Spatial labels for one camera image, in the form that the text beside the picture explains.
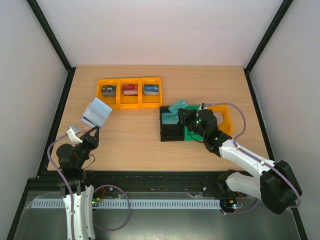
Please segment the pink card holder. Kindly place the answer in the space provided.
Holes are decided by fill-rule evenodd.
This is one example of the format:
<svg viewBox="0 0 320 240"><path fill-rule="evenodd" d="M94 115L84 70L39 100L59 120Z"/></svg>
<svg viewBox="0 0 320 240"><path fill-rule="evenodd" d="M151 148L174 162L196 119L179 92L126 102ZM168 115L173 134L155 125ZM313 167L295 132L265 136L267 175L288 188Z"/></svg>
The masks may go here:
<svg viewBox="0 0 320 240"><path fill-rule="evenodd" d="M102 129L112 111L113 109L110 106L95 97L85 108L80 118L80 121L84 123L82 132L86 133L96 126Z"/></svg>

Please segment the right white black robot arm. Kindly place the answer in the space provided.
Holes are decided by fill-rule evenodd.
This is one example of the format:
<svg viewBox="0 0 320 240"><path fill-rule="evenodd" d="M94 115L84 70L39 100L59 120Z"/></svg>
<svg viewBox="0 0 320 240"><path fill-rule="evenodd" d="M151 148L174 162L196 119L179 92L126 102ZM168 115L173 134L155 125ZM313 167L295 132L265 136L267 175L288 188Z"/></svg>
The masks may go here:
<svg viewBox="0 0 320 240"><path fill-rule="evenodd" d="M302 190L287 162L266 159L240 145L235 138L219 129L210 109L180 108L178 113L181 123L202 137L210 153L233 162L249 174L232 171L223 177L218 183L218 191L222 195L244 193L262 201L275 214L301 205Z"/></svg>

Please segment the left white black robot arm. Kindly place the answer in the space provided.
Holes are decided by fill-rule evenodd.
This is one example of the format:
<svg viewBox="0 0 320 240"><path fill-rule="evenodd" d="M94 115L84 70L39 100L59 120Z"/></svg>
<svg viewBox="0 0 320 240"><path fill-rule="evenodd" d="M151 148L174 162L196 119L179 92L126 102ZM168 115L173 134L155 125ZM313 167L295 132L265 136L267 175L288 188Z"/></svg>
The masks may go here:
<svg viewBox="0 0 320 240"><path fill-rule="evenodd" d="M93 178L90 170L84 170L85 161L91 151L99 145L100 128L93 127L81 137L77 137L75 128L71 127L67 135L73 144L65 143L56 150L59 170L63 175L59 183L66 212L68 240L94 240L93 226Z"/></svg>

